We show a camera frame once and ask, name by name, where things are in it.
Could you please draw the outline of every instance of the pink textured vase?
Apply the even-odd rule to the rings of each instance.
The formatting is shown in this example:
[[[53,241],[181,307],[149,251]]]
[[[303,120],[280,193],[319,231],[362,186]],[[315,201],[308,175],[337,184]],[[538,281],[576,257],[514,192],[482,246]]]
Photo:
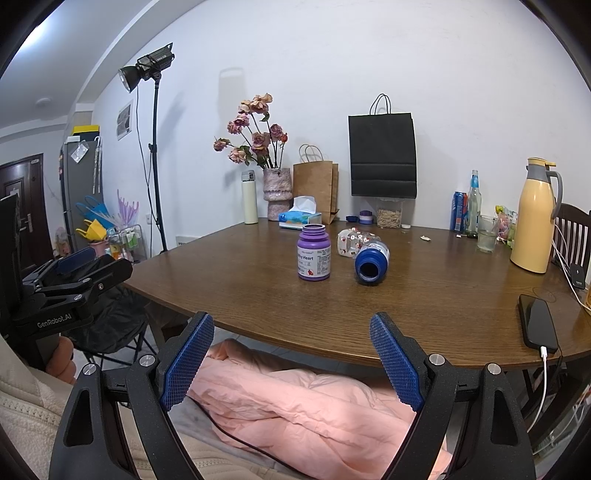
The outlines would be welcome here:
[[[290,208],[293,198],[291,171],[289,168],[265,168],[263,170],[263,198],[269,202],[267,218],[274,222],[279,214]]]

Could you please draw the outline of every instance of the metal screw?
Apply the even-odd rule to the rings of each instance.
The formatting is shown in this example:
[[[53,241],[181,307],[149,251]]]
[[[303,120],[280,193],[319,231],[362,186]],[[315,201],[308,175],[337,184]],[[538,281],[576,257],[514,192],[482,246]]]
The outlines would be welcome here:
[[[499,367],[497,364],[488,364],[486,369],[493,375],[498,375],[501,373],[501,367]]]
[[[445,363],[445,357],[443,355],[439,355],[439,353],[432,353],[429,355],[429,361],[433,365],[443,365]]]
[[[139,359],[139,364],[142,367],[149,367],[150,365],[153,365],[155,361],[156,358],[154,357],[154,355],[144,355],[142,358]]]
[[[85,375],[92,375],[94,372],[96,372],[95,364],[88,364],[82,368],[82,373]]]

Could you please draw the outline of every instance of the yellow box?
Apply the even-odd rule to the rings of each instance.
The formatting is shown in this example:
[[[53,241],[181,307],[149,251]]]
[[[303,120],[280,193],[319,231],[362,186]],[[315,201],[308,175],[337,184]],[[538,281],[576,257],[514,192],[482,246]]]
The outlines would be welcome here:
[[[78,125],[72,129],[72,135],[84,132],[98,132],[100,128],[98,125]]]

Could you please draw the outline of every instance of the smartphone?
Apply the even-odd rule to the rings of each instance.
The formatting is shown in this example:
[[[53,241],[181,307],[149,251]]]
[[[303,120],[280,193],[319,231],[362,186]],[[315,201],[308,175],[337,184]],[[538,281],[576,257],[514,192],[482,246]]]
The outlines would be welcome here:
[[[519,295],[519,316],[525,344],[535,350],[545,346],[549,353],[558,350],[558,340],[550,309],[545,300]]]

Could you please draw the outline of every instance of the white thermos bottle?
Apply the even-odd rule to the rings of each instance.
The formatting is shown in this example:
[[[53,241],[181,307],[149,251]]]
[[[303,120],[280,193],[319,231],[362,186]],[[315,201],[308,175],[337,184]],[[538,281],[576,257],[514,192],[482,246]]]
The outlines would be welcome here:
[[[244,223],[247,225],[258,223],[254,170],[246,170],[242,172],[242,203],[244,204]]]

